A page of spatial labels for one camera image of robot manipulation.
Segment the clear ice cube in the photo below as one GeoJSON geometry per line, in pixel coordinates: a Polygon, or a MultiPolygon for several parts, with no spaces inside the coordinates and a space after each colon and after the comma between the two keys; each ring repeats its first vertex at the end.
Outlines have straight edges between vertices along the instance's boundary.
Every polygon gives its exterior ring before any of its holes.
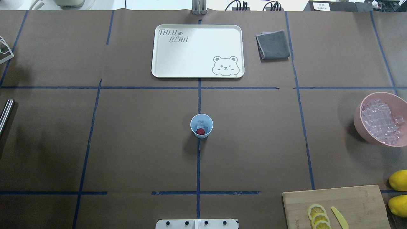
{"type": "Polygon", "coordinates": [[[204,129],[206,131],[207,130],[206,123],[202,120],[199,120],[197,122],[197,129],[204,129]]]}

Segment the red strawberry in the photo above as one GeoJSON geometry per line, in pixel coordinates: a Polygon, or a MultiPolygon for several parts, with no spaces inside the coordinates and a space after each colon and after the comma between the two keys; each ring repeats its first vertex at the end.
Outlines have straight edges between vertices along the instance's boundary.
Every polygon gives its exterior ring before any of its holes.
{"type": "Polygon", "coordinates": [[[205,135],[205,134],[206,134],[205,129],[203,129],[203,128],[198,128],[198,129],[195,131],[195,133],[196,133],[197,135],[205,135]]]}

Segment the steel muddler black tip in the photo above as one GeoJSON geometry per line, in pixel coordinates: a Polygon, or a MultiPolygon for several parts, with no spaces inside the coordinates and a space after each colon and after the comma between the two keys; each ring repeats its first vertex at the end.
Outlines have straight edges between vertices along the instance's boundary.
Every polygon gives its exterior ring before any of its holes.
{"type": "Polygon", "coordinates": [[[13,99],[8,99],[3,107],[3,110],[1,113],[1,118],[0,118],[0,136],[2,136],[2,134],[4,133],[6,123],[12,112],[14,104],[15,104],[15,101],[13,99]]]}

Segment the light blue cup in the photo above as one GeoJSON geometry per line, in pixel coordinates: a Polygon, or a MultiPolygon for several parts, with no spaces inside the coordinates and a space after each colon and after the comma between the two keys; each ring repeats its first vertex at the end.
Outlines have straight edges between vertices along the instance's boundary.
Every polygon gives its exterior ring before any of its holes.
{"type": "Polygon", "coordinates": [[[214,122],[212,118],[206,114],[197,114],[194,117],[192,117],[192,120],[190,122],[190,128],[192,133],[198,138],[198,139],[205,139],[209,136],[209,134],[212,132],[214,126],[214,122]],[[195,131],[197,130],[197,122],[199,120],[202,120],[206,123],[207,130],[205,135],[197,135],[195,131]]]}

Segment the pink bowl of ice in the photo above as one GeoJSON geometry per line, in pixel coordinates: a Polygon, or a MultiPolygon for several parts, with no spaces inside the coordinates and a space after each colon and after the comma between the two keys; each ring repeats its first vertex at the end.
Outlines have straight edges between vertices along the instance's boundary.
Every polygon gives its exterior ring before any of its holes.
{"type": "Polygon", "coordinates": [[[366,141],[388,147],[404,147],[406,138],[406,101],[387,92],[365,97],[354,114],[357,132],[366,141]]]}

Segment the cream bear tray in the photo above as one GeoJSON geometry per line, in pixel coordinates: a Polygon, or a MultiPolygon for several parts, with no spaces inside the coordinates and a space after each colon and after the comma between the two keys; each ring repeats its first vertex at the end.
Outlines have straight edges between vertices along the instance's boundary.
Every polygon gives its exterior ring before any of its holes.
{"type": "Polygon", "coordinates": [[[155,28],[151,73],[157,78],[241,78],[242,30],[237,25],[161,24],[155,28]]]}

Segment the grey folded cloth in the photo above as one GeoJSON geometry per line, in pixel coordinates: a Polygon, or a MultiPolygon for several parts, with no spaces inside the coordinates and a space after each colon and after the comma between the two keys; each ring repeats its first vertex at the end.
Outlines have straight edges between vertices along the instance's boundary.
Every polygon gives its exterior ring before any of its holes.
{"type": "Polygon", "coordinates": [[[291,56],[284,30],[262,32],[256,35],[260,56],[263,60],[284,59],[291,56]]]}

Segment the lemon slices row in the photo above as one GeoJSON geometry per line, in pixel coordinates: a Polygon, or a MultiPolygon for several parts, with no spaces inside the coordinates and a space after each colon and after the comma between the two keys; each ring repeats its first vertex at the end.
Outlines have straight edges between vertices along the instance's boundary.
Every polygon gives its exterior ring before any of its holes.
{"type": "Polygon", "coordinates": [[[309,206],[307,215],[312,229],[331,229],[326,209],[320,204],[309,206]]]}

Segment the black box with label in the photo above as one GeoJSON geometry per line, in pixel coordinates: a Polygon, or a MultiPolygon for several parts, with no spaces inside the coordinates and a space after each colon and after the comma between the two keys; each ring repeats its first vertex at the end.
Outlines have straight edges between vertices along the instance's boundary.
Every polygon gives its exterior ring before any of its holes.
{"type": "Polygon", "coordinates": [[[308,1],[303,11],[357,12],[355,3],[322,0],[308,1]]]}

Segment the yellow plastic knife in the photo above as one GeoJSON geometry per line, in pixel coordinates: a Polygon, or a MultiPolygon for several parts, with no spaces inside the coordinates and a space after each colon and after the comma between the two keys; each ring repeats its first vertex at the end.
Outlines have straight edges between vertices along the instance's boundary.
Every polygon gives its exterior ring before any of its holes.
{"type": "Polygon", "coordinates": [[[347,220],[344,218],[344,216],[340,213],[340,211],[336,207],[331,207],[331,211],[335,215],[337,221],[339,222],[340,226],[342,229],[349,229],[349,225],[347,223],[347,220]]]}

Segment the bamboo cutting board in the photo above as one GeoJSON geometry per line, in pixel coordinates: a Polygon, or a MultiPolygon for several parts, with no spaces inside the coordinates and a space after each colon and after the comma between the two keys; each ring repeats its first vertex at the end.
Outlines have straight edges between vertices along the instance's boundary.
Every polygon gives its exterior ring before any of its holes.
{"type": "Polygon", "coordinates": [[[341,226],[331,207],[342,214],[350,229],[390,228],[378,185],[284,192],[282,197],[289,229],[312,228],[308,208],[313,204],[326,209],[333,229],[340,229],[341,226]]]}

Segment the yellow lemon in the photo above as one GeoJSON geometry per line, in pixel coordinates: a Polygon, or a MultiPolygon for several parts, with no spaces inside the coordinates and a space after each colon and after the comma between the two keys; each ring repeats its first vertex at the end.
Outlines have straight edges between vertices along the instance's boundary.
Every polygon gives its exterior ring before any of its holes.
{"type": "Polygon", "coordinates": [[[391,213],[400,218],[407,217],[407,195],[399,195],[388,201],[391,213]]]}
{"type": "Polygon", "coordinates": [[[389,177],[389,185],[396,191],[407,191],[407,170],[399,170],[389,177]]]}

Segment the aluminium frame post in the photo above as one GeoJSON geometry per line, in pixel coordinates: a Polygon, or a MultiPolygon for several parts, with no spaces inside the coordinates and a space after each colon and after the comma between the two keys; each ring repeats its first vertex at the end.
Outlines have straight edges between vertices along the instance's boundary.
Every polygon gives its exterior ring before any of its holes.
{"type": "Polygon", "coordinates": [[[192,0],[192,15],[205,15],[207,14],[207,0],[192,0]]]}

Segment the white pillar mount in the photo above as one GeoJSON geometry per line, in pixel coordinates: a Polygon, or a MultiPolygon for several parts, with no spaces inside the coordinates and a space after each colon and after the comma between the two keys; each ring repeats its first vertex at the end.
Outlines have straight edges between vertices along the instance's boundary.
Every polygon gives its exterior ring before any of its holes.
{"type": "Polygon", "coordinates": [[[239,229],[235,219],[163,219],[156,229],[239,229]]]}

